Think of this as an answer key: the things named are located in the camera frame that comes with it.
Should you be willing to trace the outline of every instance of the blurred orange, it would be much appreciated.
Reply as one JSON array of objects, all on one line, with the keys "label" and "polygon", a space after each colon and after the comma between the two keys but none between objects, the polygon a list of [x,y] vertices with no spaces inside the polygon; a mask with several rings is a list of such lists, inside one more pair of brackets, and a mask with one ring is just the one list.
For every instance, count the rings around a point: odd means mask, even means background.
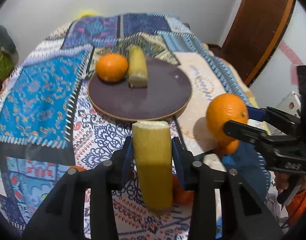
[{"label": "blurred orange", "polygon": [[236,152],[239,143],[240,143],[239,140],[234,140],[227,145],[219,145],[219,148],[217,149],[216,153],[220,154],[220,155],[232,154],[232,153]]},{"label": "blurred orange", "polygon": [[75,169],[77,169],[78,171],[86,171],[86,169],[84,169],[83,167],[76,166],[76,165],[70,166],[69,168],[75,168]]},{"label": "blurred orange", "polygon": [[118,53],[106,54],[96,63],[97,76],[106,82],[119,82],[127,70],[127,59]]},{"label": "blurred orange", "polygon": [[185,191],[179,184],[176,175],[173,174],[173,203],[177,205],[189,205],[194,200],[194,191]]}]

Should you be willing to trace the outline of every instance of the bed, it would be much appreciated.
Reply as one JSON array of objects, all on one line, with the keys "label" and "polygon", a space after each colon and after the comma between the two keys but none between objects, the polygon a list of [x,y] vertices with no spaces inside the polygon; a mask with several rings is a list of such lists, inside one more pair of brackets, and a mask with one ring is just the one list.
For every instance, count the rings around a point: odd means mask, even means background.
[{"label": "bed", "polygon": [[[205,112],[214,97],[233,93],[246,105],[257,107],[236,70],[215,57],[176,17],[124,14],[84,17],[62,25],[15,68],[0,92],[0,209],[19,234],[70,166],[94,168],[131,135],[131,122],[97,112],[87,94],[98,58],[107,52],[127,55],[130,44],[142,47],[147,56],[177,65],[189,77],[192,97],[187,107],[166,121],[172,137],[181,136],[193,155],[216,147],[205,125]],[[258,121],[249,124],[265,128]],[[253,157],[265,197],[270,173],[260,154]],[[136,172],[122,191],[112,195],[120,239],[187,238],[192,207],[175,205],[162,216],[149,213]],[[90,189],[84,207],[88,238],[89,196]],[[218,193],[217,220],[220,237]]]}]

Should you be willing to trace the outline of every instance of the round plate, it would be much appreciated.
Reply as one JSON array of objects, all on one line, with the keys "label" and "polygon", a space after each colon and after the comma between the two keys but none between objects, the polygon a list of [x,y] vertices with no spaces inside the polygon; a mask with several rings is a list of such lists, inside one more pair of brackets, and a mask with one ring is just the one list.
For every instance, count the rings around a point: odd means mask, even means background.
[{"label": "round plate", "polygon": [[106,83],[94,74],[88,96],[99,111],[126,121],[157,120],[176,114],[189,102],[192,86],[176,66],[146,57],[147,88],[130,88],[128,79]]}]

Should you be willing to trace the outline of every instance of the orange cloth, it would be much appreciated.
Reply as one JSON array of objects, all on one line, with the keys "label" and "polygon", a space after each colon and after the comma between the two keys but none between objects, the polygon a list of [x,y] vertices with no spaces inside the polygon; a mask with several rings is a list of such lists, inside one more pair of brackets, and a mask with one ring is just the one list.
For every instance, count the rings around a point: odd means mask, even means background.
[{"label": "orange cloth", "polygon": [[291,226],[295,225],[295,223],[301,217],[305,209],[306,209],[306,189],[296,194],[295,197],[292,199],[292,202],[288,206],[286,206],[289,218],[291,218],[289,221],[289,224]]}]

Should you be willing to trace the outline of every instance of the orange fruit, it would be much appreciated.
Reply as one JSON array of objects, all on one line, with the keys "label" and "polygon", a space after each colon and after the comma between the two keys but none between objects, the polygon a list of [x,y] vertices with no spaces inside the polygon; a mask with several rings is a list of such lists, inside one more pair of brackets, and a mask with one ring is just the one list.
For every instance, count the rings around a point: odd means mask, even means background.
[{"label": "orange fruit", "polygon": [[86,169],[84,169],[83,167],[76,166],[76,165],[70,166],[69,168],[75,168],[75,169],[77,169],[78,171],[86,171]]},{"label": "orange fruit", "polygon": [[96,63],[97,76],[106,82],[119,82],[127,69],[127,59],[118,53],[105,54]]},{"label": "orange fruit", "polygon": [[232,154],[236,152],[239,143],[240,143],[239,140],[234,140],[227,145],[224,146],[220,145],[216,153],[220,156]]},{"label": "orange fruit", "polygon": [[235,140],[224,133],[224,124],[229,120],[246,124],[248,118],[245,104],[233,94],[217,96],[211,101],[206,111],[207,127],[220,146],[226,146]]},{"label": "orange fruit", "polygon": [[189,205],[194,201],[194,191],[183,190],[179,184],[179,180],[176,175],[173,174],[173,203],[177,205]]}]

